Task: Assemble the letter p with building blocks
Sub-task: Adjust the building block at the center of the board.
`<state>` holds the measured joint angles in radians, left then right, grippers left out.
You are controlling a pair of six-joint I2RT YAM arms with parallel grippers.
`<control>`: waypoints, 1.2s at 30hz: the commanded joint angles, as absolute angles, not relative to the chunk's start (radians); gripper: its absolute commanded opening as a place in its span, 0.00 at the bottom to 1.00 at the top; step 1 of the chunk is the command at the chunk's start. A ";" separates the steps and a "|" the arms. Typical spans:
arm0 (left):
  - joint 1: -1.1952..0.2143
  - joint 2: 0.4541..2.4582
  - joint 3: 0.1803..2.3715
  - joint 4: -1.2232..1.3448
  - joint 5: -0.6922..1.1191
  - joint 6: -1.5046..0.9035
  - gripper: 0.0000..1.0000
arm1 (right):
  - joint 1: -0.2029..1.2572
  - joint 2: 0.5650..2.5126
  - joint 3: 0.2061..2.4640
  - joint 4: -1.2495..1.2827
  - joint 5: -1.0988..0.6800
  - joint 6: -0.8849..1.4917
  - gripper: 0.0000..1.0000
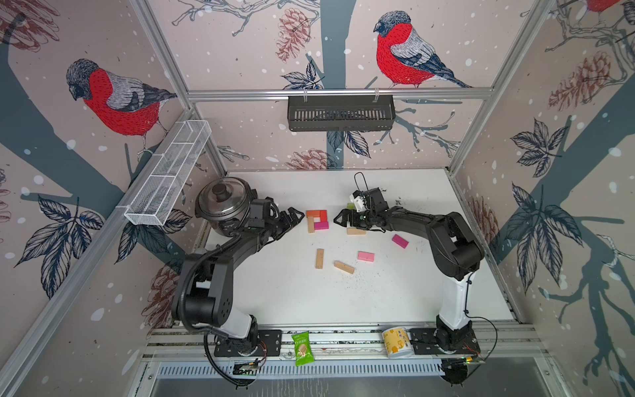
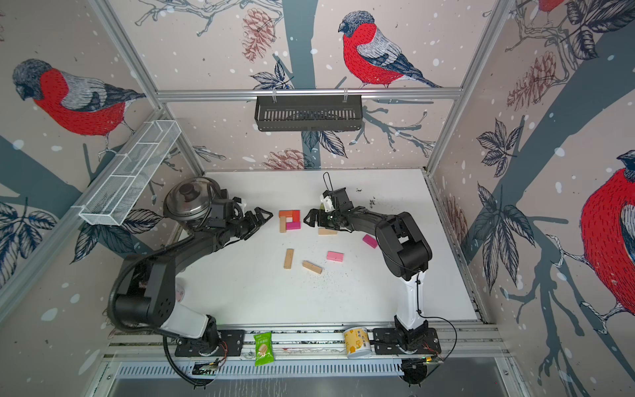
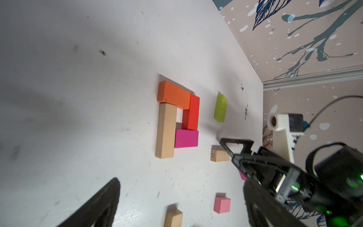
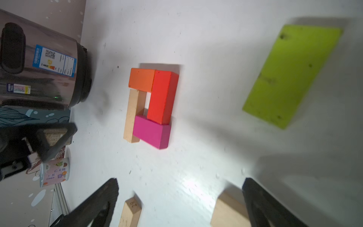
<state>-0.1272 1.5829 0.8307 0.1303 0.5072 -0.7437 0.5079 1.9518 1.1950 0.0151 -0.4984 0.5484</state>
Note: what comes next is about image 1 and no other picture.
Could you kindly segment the wide wood block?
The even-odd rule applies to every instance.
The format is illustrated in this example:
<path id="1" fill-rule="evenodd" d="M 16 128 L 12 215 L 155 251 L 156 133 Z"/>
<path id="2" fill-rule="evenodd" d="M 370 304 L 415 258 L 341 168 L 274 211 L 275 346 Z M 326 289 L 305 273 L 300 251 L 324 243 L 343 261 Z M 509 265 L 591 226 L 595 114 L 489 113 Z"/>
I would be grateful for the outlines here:
<path id="1" fill-rule="evenodd" d="M 317 249 L 315 268 L 322 270 L 324 263 L 324 249 Z"/>

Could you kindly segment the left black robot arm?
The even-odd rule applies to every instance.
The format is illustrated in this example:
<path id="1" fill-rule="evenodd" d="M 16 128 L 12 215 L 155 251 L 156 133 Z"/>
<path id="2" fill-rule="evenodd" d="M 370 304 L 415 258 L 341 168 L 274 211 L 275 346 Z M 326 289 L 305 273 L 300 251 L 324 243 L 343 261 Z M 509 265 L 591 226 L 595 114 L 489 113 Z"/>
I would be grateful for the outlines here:
<path id="1" fill-rule="evenodd" d="M 250 256 L 279 241 L 305 215 L 290 207 L 281 211 L 272 198 L 250 203 L 240 221 L 229 223 L 230 240 L 203 254 L 186 257 L 172 304 L 172 318 L 185 329 L 227 342 L 247 355 L 260 339 L 256 318 L 233 308 L 234 272 Z"/>

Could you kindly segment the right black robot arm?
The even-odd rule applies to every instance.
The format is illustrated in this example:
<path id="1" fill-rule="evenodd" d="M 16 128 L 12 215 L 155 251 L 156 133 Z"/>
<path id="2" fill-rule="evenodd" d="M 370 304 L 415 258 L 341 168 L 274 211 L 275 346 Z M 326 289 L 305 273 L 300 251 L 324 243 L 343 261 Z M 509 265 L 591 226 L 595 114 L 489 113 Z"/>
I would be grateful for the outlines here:
<path id="1" fill-rule="evenodd" d="M 409 233 L 428 240 L 433 260 L 446 276 L 435 342 L 444 352 L 461 348 L 472 331 L 467 312 L 471 277 L 485 257 L 463 216 L 457 212 L 441 215 L 390 207 L 378 188 L 355 191 L 351 202 L 355 208 L 344 208 L 335 216 L 335 224 L 364 231 Z"/>

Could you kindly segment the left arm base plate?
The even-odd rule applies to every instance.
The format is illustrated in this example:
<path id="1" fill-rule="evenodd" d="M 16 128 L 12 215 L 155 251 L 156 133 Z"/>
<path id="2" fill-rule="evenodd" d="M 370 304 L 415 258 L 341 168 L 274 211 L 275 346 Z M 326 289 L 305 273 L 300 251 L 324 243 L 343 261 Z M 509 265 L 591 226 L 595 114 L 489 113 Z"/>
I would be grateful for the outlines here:
<path id="1" fill-rule="evenodd" d="M 282 345 L 280 329 L 251 332 L 247 338 L 227 338 L 216 342 L 215 357 L 279 357 Z"/>

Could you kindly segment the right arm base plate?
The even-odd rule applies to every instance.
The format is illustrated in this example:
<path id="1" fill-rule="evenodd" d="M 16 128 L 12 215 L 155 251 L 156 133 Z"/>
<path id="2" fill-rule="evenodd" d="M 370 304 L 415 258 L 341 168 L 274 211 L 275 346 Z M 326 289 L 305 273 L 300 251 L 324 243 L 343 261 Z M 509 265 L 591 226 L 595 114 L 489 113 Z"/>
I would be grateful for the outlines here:
<path id="1" fill-rule="evenodd" d="M 419 356 L 477 356 L 481 354 L 481 348 L 476 339 L 472 322 L 458 330 L 450 330 L 444 325 L 439 329 L 410 329 L 409 335 L 414 353 Z"/>

